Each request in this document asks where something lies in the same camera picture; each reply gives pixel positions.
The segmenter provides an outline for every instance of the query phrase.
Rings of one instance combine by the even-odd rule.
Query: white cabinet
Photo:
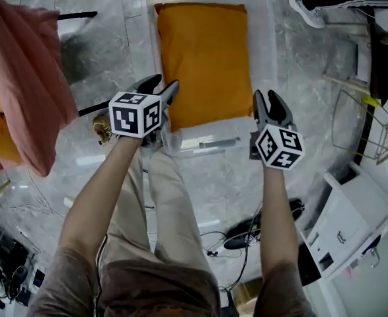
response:
[[[351,162],[355,178],[339,184],[328,172],[332,190],[315,226],[304,241],[321,272],[329,279],[387,230],[388,197],[359,166]]]

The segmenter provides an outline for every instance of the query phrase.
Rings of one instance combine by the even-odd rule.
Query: pink towel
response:
[[[77,117],[61,67],[58,15],[0,0],[0,104],[23,163],[40,176],[54,163],[59,130]]]

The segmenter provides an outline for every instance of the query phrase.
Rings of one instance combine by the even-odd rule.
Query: plastic container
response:
[[[277,89],[276,34],[271,0],[142,0],[146,32],[151,40],[151,60],[155,72],[162,74],[160,37],[157,32],[156,3],[176,2],[243,4],[248,14],[248,49],[252,89],[266,93]],[[166,123],[161,136],[166,152],[173,156],[192,157],[215,153],[230,147],[247,147],[250,132],[256,131],[252,118],[223,120],[170,132]]]

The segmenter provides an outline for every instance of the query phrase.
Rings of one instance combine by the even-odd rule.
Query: forearm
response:
[[[114,207],[140,139],[124,137],[76,197],[67,214],[60,246],[74,249],[95,264],[95,256],[107,232]]]
[[[298,242],[281,170],[264,167],[261,215],[261,268],[263,278],[279,264],[296,264]]]

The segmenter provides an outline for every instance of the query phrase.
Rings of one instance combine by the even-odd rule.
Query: brown shirt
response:
[[[96,273],[77,252],[59,248],[28,316],[92,316]],[[98,311],[104,316],[219,316],[214,278],[205,271],[148,261],[107,265]],[[275,269],[255,316],[314,316],[295,266]]]

